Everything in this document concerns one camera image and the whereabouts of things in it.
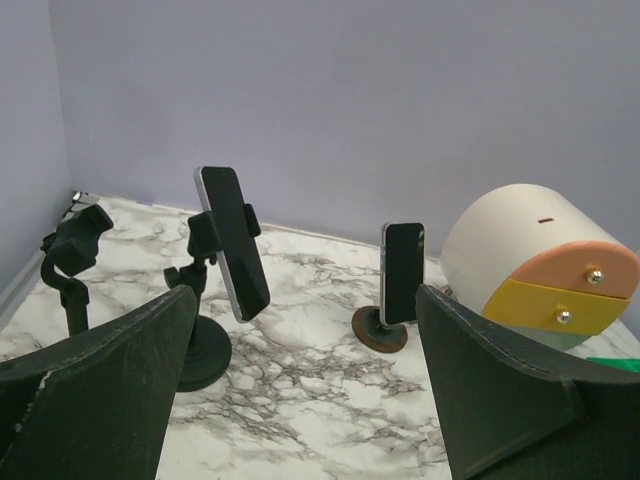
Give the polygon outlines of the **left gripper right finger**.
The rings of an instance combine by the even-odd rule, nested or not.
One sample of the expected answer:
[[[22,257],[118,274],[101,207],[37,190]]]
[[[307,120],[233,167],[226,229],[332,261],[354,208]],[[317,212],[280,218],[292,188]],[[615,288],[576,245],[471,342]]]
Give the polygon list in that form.
[[[515,333],[433,286],[419,334],[455,479],[636,479],[639,376]]]

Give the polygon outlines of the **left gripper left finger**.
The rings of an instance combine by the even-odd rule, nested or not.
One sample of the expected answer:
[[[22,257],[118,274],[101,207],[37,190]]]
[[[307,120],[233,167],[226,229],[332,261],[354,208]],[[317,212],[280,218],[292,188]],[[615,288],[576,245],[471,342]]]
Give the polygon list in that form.
[[[195,315],[180,286],[2,362],[2,479],[155,478]]]

